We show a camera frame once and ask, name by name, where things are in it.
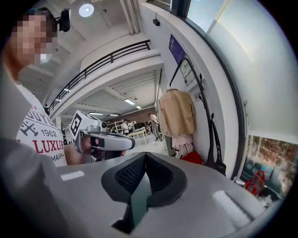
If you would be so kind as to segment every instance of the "purple sign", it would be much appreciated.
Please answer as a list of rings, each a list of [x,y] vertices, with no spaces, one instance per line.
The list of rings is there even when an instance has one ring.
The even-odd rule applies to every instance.
[[[169,50],[172,52],[177,64],[185,57],[185,51],[172,34],[169,40]]]

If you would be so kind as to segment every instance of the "white table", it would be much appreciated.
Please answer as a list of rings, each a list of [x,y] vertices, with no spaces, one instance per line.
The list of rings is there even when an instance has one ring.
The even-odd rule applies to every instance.
[[[145,136],[147,136],[146,129],[143,129],[143,130],[137,131],[137,132],[132,132],[132,133],[128,134],[127,136],[131,136],[131,137],[137,136],[139,138],[140,134],[143,134],[145,144],[147,144],[146,137],[145,137]]]

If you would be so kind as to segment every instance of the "beige jacket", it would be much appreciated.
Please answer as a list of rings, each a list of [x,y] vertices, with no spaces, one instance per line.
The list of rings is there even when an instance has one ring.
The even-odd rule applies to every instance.
[[[178,137],[196,130],[196,112],[188,93],[170,88],[159,104],[161,126],[167,136]]]

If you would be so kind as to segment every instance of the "metal railing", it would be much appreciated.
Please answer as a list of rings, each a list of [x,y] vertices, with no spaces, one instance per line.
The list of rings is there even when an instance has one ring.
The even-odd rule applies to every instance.
[[[99,68],[103,67],[106,64],[113,63],[115,60],[126,56],[131,53],[135,53],[141,50],[150,50],[150,47],[148,43],[150,40],[144,40],[141,42],[134,43],[132,45],[123,47],[121,49],[118,49],[110,54],[107,54],[106,56],[100,58],[99,60],[95,61],[88,67],[86,67],[83,71],[78,73],[69,83],[66,84],[66,86],[58,93],[57,97],[53,100],[50,107],[48,108],[49,113],[51,113],[54,110],[54,107],[59,104],[59,102],[71,91],[72,88],[74,88],[78,83],[85,80],[86,77],[93,73],[94,71],[98,70]]]

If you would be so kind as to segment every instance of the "ceiling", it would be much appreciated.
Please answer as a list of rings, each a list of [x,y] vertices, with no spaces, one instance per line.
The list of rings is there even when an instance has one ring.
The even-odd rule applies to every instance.
[[[123,24],[125,16],[119,0],[102,0],[93,4],[94,12],[83,18],[79,8],[85,4],[93,4],[91,0],[41,0],[34,8],[47,7],[55,17],[60,16],[62,9],[71,9],[71,27],[65,33],[58,31],[58,38],[53,43],[53,56],[44,64],[36,64],[20,72],[20,82],[42,101],[63,61],[76,51],[80,44],[92,40],[93,37],[104,34],[111,27]],[[71,80],[80,71],[73,68],[67,78]],[[59,92],[63,86],[57,86]]]
[[[103,115],[94,116],[100,120],[104,120],[111,118],[109,116],[110,114],[119,115],[137,111],[136,106],[140,106],[141,108],[152,106],[155,102],[156,75],[156,71],[151,71],[100,90],[79,102],[79,104],[69,108],[62,115],[62,122],[68,125],[76,110],[86,113],[103,113]],[[131,105],[125,102],[124,99],[130,99],[135,104]]]

